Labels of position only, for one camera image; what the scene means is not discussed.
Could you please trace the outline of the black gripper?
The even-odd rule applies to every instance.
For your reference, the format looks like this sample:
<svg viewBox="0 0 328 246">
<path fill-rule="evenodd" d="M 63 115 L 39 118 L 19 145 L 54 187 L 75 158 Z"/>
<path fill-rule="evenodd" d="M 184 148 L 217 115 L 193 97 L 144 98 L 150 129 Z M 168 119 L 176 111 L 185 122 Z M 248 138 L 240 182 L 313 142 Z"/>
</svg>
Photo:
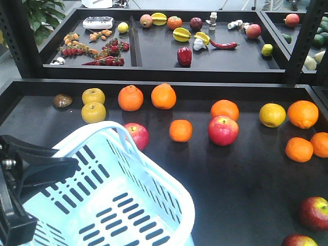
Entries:
<svg viewBox="0 0 328 246">
<path fill-rule="evenodd" d="M 77 171 L 77 159 L 54 157 L 56 153 L 56 149 L 1 135 L 2 245 L 22 245 L 34 237 L 37 219 L 25 211 L 20 197 L 32 197 Z"/>
</svg>

